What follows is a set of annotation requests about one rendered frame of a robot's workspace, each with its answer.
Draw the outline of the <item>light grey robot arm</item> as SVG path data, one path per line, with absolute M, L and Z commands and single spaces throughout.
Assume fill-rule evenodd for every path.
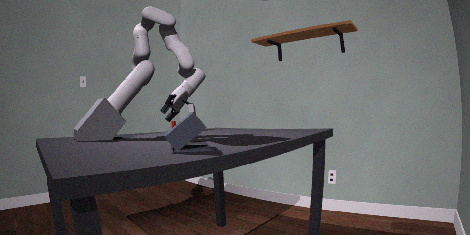
M 148 31 L 154 27 L 155 23 L 160 24 L 159 33 L 167 50 L 173 51 L 180 63 L 178 73 L 186 78 L 180 86 L 192 95 L 206 77 L 202 70 L 193 69 L 193 56 L 187 46 L 181 42 L 174 28 L 175 17 L 158 8 L 147 7 L 142 12 L 141 22 L 133 30 L 133 71 L 107 99 L 120 115 L 142 87 L 150 82 L 154 74 L 154 65 L 148 60 L 151 53 Z

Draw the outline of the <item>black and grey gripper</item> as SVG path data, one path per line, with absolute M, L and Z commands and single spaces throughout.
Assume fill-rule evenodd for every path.
M 172 108 L 171 113 L 169 113 L 165 118 L 168 122 L 171 122 L 185 104 L 181 99 L 183 98 L 187 101 L 190 96 L 191 94 L 189 91 L 182 86 L 179 86 L 172 94 L 169 95 L 165 105 L 160 109 L 160 111 L 165 114 L 169 108 Z

